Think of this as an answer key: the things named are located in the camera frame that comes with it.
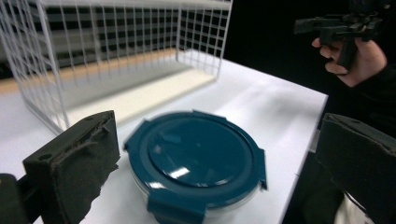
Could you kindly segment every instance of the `black handheld device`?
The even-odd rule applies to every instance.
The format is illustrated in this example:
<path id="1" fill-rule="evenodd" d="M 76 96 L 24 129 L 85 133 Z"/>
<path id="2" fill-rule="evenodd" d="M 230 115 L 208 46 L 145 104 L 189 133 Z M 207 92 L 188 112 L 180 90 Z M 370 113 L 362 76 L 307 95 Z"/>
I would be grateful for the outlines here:
<path id="1" fill-rule="evenodd" d="M 349 0 L 348 14 L 296 20 L 294 33 L 320 31 L 321 45 L 343 41 L 337 64 L 349 70 L 357 52 L 355 38 L 361 37 L 363 41 L 374 39 L 381 30 L 384 14 L 390 9 L 390 4 L 391 0 Z"/>

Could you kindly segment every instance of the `person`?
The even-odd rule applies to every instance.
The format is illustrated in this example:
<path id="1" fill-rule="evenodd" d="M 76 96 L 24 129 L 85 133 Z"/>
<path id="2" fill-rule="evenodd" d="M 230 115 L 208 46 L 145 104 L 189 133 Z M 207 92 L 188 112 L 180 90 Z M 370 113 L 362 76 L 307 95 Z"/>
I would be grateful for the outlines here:
<path id="1" fill-rule="evenodd" d="M 346 70 L 337 64 L 342 42 L 334 42 L 330 46 L 321 46 L 318 38 L 312 42 L 320 55 L 330 59 L 325 63 L 325 69 L 350 88 L 355 99 L 353 104 L 363 114 L 363 122 L 396 138 L 396 65 L 388 64 L 385 53 L 373 40 L 364 42 L 356 38 L 355 44 L 358 47 L 356 59 L 350 70 Z M 373 223 L 348 197 L 341 202 L 332 222 Z"/>

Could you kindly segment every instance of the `wire grid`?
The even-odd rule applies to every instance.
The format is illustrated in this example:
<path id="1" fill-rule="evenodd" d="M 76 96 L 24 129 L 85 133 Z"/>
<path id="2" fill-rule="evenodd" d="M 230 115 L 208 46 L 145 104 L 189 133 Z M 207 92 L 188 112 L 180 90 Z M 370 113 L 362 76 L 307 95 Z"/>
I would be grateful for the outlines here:
<path id="1" fill-rule="evenodd" d="M 56 133 L 70 126 L 68 90 L 171 62 L 217 75 L 232 6 L 229 0 L 0 1 L 0 32 L 23 99 Z"/>
<path id="2" fill-rule="evenodd" d="M 46 47 L 49 42 L 36 29 L 44 22 L 38 8 L 26 1 L 3 0 L 0 4 L 0 35 L 24 102 L 46 123 L 69 126 L 56 76 L 49 76 L 48 68 L 53 68 Z"/>

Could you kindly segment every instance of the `white wire rack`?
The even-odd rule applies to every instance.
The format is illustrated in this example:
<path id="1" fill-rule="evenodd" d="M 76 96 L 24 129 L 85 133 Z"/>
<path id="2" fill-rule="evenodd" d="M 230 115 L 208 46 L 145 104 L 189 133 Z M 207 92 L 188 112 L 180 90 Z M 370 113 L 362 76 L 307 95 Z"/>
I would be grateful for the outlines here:
<path id="1" fill-rule="evenodd" d="M 0 0 L 0 36 L 27 106 L 59 133 L 118 121 L 216 80 L 232 0 Z"/>

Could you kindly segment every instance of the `black sleeve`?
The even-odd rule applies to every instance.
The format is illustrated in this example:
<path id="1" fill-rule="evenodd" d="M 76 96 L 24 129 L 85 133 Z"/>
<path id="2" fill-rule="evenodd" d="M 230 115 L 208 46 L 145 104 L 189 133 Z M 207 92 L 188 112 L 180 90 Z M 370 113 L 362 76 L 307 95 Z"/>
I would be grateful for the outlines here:
<path id="1" fill-rule="evenodd" d="M 363 122 L 396 137 L 396 64 L 351 88 Z"/>

